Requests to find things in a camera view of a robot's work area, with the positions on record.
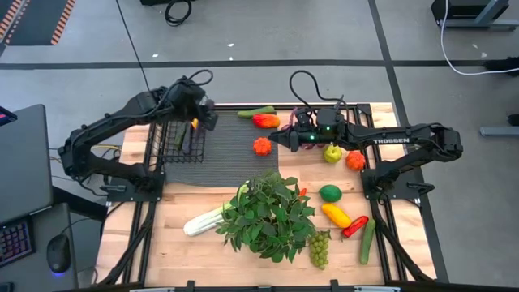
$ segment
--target black wire basket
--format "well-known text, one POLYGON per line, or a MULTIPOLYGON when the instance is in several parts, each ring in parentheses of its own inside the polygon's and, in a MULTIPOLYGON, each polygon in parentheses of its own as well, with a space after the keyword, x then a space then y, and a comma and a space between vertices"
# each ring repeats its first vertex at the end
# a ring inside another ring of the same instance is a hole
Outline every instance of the black wire basket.
POLYGON ((205 130, 202 128, 195 129, 186 122, 157 123, 152 139, 152 164, 204 161, 205 130))

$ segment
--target cucumber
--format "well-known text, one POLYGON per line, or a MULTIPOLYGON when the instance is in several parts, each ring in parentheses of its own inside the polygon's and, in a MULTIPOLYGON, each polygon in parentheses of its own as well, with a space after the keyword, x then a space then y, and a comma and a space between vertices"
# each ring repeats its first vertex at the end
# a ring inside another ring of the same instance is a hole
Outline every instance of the cucumber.
POLYGON ((176 150, 181 150, 182 142, 184 141, 184 136, 186 135, 186 123, 184 122, 180 126, 177 126, 177 127, 178 128, 177 128, 177 132, 175 133, 173 147, 176 150))
POLYGON ((252 109, 252 110, 240 110, 238 111, 238 116, 240 118, 252 118, 254 114, 274 114, 276 113, 276 110, 273 106, 268 105, 264 106, 259 109, 252 109))
POLYGON ((375 233, 375 219, 370 218, 364 229, 362 243, 360 245, 360 264, 367 264, 370 258, 371 242, 373 241, 373 234, 375 233))

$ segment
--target lime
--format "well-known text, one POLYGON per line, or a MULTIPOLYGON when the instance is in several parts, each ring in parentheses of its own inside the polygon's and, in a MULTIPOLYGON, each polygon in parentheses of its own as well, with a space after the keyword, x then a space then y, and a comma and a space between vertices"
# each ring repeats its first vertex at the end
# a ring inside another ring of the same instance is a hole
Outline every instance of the lime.
POLYGON ((321 198, 329 203, 337 202, 342 198, 341 189, 334 185, 326 185, 321 187, 319 193, 321 194, 321 198))

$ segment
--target plastic pepper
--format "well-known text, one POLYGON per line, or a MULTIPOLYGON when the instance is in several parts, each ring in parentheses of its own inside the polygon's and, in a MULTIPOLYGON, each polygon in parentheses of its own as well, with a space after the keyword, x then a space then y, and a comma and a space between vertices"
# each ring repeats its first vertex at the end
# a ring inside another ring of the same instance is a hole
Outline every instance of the plastic pepper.
POLYGON ((351 225, 351 219, 336 205, 324 204, 321 206, 321 209, 323 209, 324 214, 338 227, 347 228, 351 225))
POLYGON ((255 126, 268 129, 279 126, 279 118, 275 114, 255 114, 252 116, 252 123, 255 126))
POLYGON ((353 223, 351 223, 350 227, 344 228, 344 230, 342 230, 342 233, 344 234, 344 236, 349 238, 351 235, 357 232, 357 230, 363 227, 368 220, 370 220, 370 218, 368 218, 367 216, 360 216, 359 218, 355 219, 353 223))

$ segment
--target gray floor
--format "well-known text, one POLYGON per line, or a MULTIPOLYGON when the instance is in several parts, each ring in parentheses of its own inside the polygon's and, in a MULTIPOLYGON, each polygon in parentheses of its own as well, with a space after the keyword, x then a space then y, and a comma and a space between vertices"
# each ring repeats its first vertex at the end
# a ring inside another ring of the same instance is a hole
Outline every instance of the gray floor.
MULTIPOLYGON (((382 59, 370 9, 363 0, 199 0, 193 3, 192 16, 178 28, 164 23, 164 6, 120 2, 145 62, 382 59)), ((376 4, 393 60, 443 58, 430 0, 376 0, 376 4)), ((519 19, 518 3, 512 2, 504 16, 519 19)), ((505 58, 517 54, 519 32, 449 31, 445 45, 452 59, 505 58)), ((0 63, 134 61, 114 0, 77 0, 58 45, 7 47, 0 57, 0 63)), ((393 101, 384 67, 301 68, 315 73, 325 96, 393 101)), ((288 78, 300 67, 212 69, 215 79, 206 89, 218 102, 295 101, 288 78)), ((196 70, 148 68, 145 73, 150 86, 156 87, 196 70)), ((478 134, 480 126, 504 125, 506 114, 519 110, 519 79, 464 77, 447 67, 397 67, 396 73, 410 122, 454 127, 465 146, 462 159, 423 168, 427 182, 436 185, 431 205, 450 281, 519 287, 519 234, 514 228, 517 215, 513 215, 519 206, 515 198, 519 141, 478 134)), ((296 89, 309 101, 317 101, 305 78, 296 80, 296 89)), ((145 84, 138 69, 0 71, 0 88, 2 106, 8 109, 46 105, 49 144, 56 148, 70 131, 122 107, 145 84)), ((122 135, 108 141, 121 142, 122 135)), ((53 173, 64 176, 54 162, 53 173)), ((59 178, 54 182, 97 200, 72 182, 59 178)), ((98 184, 99 178, 92 180, 93 187, 98 184)), ((74 228, 76 256, 78 268, 90 273, 99 225, 82 223, 74 228)))

